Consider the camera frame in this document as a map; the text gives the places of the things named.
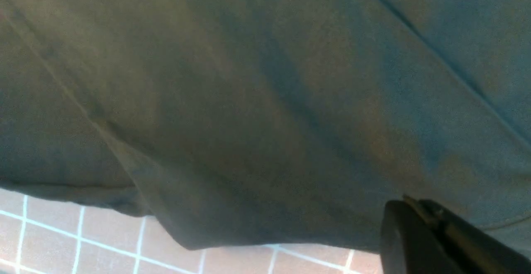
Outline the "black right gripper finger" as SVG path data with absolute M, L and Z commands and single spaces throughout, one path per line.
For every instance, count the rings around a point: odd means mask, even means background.
M 432 200 L 385 204 L 380 233 L 385 274 L 529 274 L 530 260 Z

